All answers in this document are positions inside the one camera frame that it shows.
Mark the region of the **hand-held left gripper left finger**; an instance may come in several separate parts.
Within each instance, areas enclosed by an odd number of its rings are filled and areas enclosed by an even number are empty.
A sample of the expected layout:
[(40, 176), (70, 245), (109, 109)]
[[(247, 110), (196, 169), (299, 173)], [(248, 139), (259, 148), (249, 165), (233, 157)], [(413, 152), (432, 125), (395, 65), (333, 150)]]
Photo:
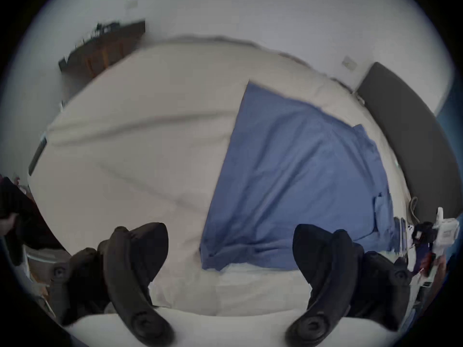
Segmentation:
[(164, 265), (169, 236), (164, 223), (114, 229), (97, 249), (87, 247), (50, 271), (50, 307), (56, 321), (69, 326), (112, 304), (127, 329), (142, 344), (164, 347), (175, 333), (152, 303), (148, 286)]

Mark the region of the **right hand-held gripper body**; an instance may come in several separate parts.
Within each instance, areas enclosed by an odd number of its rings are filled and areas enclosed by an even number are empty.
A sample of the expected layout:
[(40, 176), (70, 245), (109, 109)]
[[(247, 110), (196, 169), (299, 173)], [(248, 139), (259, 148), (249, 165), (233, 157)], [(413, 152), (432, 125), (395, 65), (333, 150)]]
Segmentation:
[(421, 222), (415, 225), (413, 231), (413, 245), (416, 254), (414, 272), (419, 275), (420, 287), (431, 287), (437, 274), (437, 261), (454, 244), (459, 230), (459, 221), (455, 218), (444, 218), (442, 207), (437, 209), (434, 222)]

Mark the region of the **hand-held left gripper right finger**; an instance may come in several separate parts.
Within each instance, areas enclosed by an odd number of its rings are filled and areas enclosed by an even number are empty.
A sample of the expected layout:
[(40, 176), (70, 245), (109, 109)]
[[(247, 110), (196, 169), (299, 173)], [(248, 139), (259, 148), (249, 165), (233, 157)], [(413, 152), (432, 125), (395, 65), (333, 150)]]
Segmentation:
[(292, 251), (312, 292), (305, 313), (286, 330), (289, 346), (319, 345), (344, 317), (400, 329), (412, 279), (402, 257), (392, 262), (365, 252), (345, 230), (330, 233), (311, 224), (296, 227)]

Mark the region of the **person's right hand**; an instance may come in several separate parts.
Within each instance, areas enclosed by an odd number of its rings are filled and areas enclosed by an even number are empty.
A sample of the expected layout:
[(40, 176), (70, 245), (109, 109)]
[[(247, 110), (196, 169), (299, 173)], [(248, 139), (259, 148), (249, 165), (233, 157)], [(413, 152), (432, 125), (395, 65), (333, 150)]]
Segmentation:
[(447, 261), (446, 255), (443, 254), (436, 259), (436, 274), (434, 276), (433, 286), (438, 289), (441, 288), (444, 284), (444, 281), (447, 276)]

